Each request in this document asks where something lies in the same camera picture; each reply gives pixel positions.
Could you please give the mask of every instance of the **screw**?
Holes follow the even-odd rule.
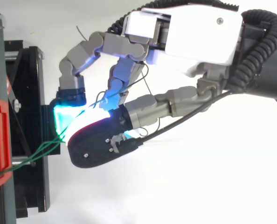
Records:
[[[0,15],[0,29],[4,29],[6,27],[6,19],[3,15]]]
[[[44,60],[44,53],[38,52],[38,58],[39,58],[39,60]]]
[[[218,25],[223,24],[223,18],[218,18],[216,22]]]
[[[18,113],[19,109],[21,109],[21,104],[19,103],[18,99],[13,101],[13,108],[16,113]]]

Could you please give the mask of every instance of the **black plastic part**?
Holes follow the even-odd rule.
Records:
[[[61,90],[59,88],[56,98],[56,105],[62,106],[83,106],[87,103],[84,88],[71,90]]]
[[[13,78],[12,89],[21,103],[18,113],[10,113],[12,156],[28,155],[23,145],[28,145],[33,154],[44,141],[54,138],[48,122],[49,106],[44,105],[42,60],[38,57],[40,49],[14,48],[19,47],[20,42],[12,41],[11,45],[12,50],[21,52],[21,56],[19,54],[16,61],[6,62],[9,79]],[[19,133],[23,133],[25,141],[21,141]],[[60,146],[52,154],[59,153]],[[28,208],[38,207],[39,212],[47,211],[50,207],[47,157],[38,159],[34,167],[21,167],[13,175],[17,218],[28,217]]]
[[[243,27],[240,52],[235,54],[234,64],[230,68],[233,74],[237,64],[248,55],[266,35],[263,28],[245,24]],[[262,65],[258,73],[253,77],[246,94],[277,99],[277,50]]]
[[[110,111],[111,117],[90,124],[74,134],[68,142],[71,162],[80,168],[92,168],[130,153],[142,145],[140,139],[129,139],[116,143],[119,153],[111,152],[112,148],[106,139],[131,130],[129,115],[123,109]]]
[[[5,41],[5,51],[18,51],[18,49],[23,49],[23,41]]]
[[[277,50],[277,15],[275,13],[256,9],[243,12],[242,17],[244,24],[268,29],[265,37],[239,62],[230,77],[227,88],[233,93],[244,93],[254,76],[260,72],[262,65]]]

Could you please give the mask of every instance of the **robotic hand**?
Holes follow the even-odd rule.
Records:
[[[80,72],[100,53],[119,57],[99,104],[110,117],[82,128],[69,139],[72,163],[90,168],[116,159],[230,94],[277,99],[277,15],[263,10],[240,15],[237,11],[237,6],[216,0],[155,1],[70,50],[60,62],[62,76],[53,106],[85,105]],[[189,77],[202,77],[197,87],[148,94],[124,104],[144,61],[174,67]],[[127,139],[124,135],[166,116],[182,118],[144,138]]]

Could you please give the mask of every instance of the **gray joint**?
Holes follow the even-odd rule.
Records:
[[[60,71],[62,73],[62,76],[59,78],[61,90],[84,88],[83,76],[72,75],[73,65],[66,58],[60,62]]]
[[[131,58],[120,58],[118,63],[111,67],[110,69],[110,78],[108,81],[108,90],[105,91],[104,97],[118,92],[122,88],[126,88],[137,80],[140,73],[144,68],[143,63],[138,63],[133,61]],[[121,105],[125,102],[126,97],[128,96],[128,90],[117,94],[111,98],[109,102],[101,102],[100,107],[104,109],[116,108],[118,105]]]
[[[158,118],[170,115],[168,102],[159,102],[153,95],[144,95],[125,104],[133,129],[155,124]]]
[[[82,41],[72,48],[67,56],[60,62],[60,89],[79,89],[84,88],[83,76],[79,73],[90,67],[99,57],[97,49],[102,47],[104,35],[101,32],[93,33],[89,41]]]
[[[96,51],[102,47],[103,43],[103,33],[95,32],[90,36],[89,41],[80,42],[68,52],[67,58],[76,72],[88,68],[100,57],[100,54]]]
[[[147,44],[131,43],[127,37],[115,34],[104,35],[104,44],[100,52],[124,58],[129,56],[134,61],[144,61],[149,53]]]
[[[166,21],[157,21],[153,38],[149,41],[149,45],[159,49],[166,47],[167,35],[170,23]]]
[[[211,99],[211,92],[202,96],[198,95],[194,86],[185,86],[176,90],[169,90],[165,94],[158,94],[155,98],[159,101],[169,101],[172,117],[181,117],[195,110],[201,104]]]
[[[130,58],[120,58],[113,69],[113,77],[124,82],[124,87],[132,84],[137,80],[144,68],[143,63],[138,63]]]
[[[226,79],[229,78],[229,67],[224,65],[201,63],[197,67],[197,73],[204,72],[205,75],[198,79],[198,94],[203,95],[207,91],[212,91],[214,96],[221,94],[226,84]]]

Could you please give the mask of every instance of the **metal rod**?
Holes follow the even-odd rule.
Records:
[[[5,60],[6,62],[15,61],[18,56],[18,51],[6,51]]]
[[[26,159],[28,159],[27,156],[13,156],[12,157],[12,166],[17,166],[19,164],[21,164],[23,161],[25,161]]]

